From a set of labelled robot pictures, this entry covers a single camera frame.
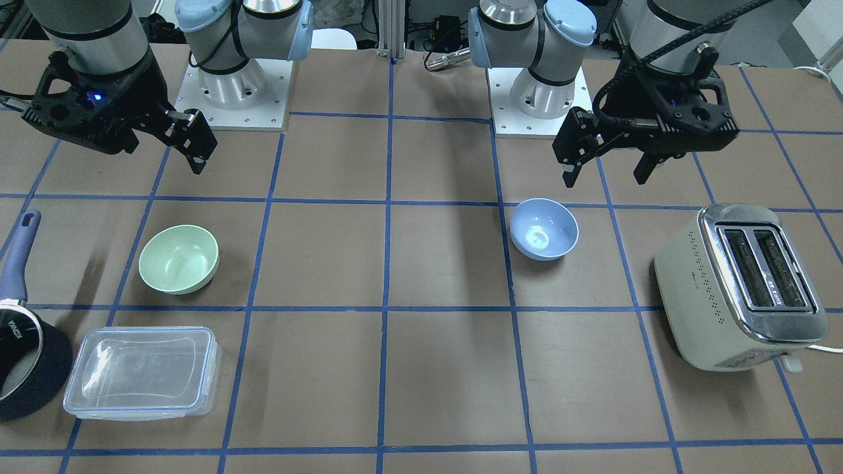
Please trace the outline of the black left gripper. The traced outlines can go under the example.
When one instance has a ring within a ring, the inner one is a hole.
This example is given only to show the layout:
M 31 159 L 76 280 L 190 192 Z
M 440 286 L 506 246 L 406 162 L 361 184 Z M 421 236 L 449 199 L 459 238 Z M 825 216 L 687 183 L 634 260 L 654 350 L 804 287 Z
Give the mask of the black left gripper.
M 713 45 L 698 45 L 689 74 L 665 73 L 647 64 L 623 77 L 638 60 L 627 48 L 614 75 L 617 84 L 606 93 L 600 111 L 573 106 L 553 140 L 565 186 L 575 186 L 582 165 L 591 160 L 588 153 L 638 148 L 643 153 L 633 174 L 644 185 L 666 155 L 715 152 L 731 144 L 738 124 L 714 69 L 717 59 Z

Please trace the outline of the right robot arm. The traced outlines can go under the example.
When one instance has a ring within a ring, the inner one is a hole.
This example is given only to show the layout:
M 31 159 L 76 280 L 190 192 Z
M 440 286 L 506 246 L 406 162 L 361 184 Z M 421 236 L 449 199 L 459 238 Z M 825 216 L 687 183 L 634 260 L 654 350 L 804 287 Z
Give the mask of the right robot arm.
M 217 147 L 198 109 L 177 111 L 129 1 L 28 1 L 55 46 L 23 121 L 51 137 L 105 154 L 132 153 L 138 132 L 182 153 L 201 174 Z M 241 105 L 262 89 L 261 59 L 301 61 L 313 36 L 310 1 L 178 1 L 178 27 L 192 50 L 190 66 L 213 104 Z M 225 97 L 215 83 L 241 81 Z

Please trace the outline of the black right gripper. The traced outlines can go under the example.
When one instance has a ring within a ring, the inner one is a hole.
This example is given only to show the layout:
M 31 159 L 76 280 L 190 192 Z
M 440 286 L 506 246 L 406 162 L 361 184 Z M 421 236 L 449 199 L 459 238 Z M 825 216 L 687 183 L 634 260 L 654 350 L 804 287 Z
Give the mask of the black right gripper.
M 65 52 L 51 52 L 22 118 L 51 137 L 106 154 L 134 152 L 136 133 L 148 133 L 182 153 L 195 175 L 219 144 L 202 112 L 178 112 L 169 102 L 153 51 L 105 75 L 76 71 Z

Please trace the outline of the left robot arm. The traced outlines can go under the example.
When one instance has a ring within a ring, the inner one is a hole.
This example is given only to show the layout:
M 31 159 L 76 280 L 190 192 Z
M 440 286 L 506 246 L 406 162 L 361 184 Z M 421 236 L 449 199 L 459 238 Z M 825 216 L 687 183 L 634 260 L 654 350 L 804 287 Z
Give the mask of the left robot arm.
M 562 179 L 573 187 L 582 166 L 615 148 L 642 156 L 644 184 L 657 165 L 689 152 L 717 152 L 740 127 L 715 71 L 719 45 L 762 1 L 648 1 L 611 81 L 588 108 L 566 105 L 596 16 L 578 1 L 481 1 L 470 11 L 468 42 L 478 67 L 519 69 L 510 94 L 527 115 L 564 117 L 552 144 Z

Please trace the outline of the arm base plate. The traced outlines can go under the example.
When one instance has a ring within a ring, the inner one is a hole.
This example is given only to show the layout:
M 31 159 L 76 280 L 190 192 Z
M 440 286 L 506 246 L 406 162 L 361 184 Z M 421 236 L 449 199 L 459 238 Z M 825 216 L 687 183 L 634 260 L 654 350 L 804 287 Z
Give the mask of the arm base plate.
M 591 109 L 584 70 L 572 83 L 551 86 L 540 83 L 527 69 L 487 69 L 489 99 L 497 137 L 517 139 L 556 138 L 573 107 Z
M 175 108 L 201 111 L 214 131 L 283 132 L 295 66 L 295 62 L 258 58 L 226 75 L 190 66 Z

